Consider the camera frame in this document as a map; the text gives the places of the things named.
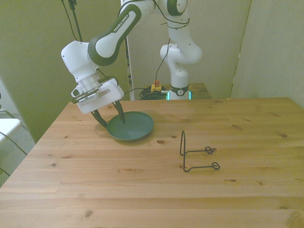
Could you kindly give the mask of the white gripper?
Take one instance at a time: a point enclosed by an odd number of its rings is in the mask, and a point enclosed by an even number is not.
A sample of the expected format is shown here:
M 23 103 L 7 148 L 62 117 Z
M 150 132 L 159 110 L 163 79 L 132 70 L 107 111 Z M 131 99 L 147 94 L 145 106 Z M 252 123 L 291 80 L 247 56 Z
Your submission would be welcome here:
M 118 111 L 118 115 L 122 123 L 125 123 L 125 116 L 123 107 L 120 103 L 120 99 L 123 98 L 124 92 L 121 87 L 117 84 L 116 79 L 112 78 L 98 90 L 85 98 L 80 99 L 77 103 L 78 108 L 84 114 L 90 113 L 93 117 L 104 127 L 107 128 L 107 122 L 101 117 L 97 109 L 113 103 L 115 109 Z

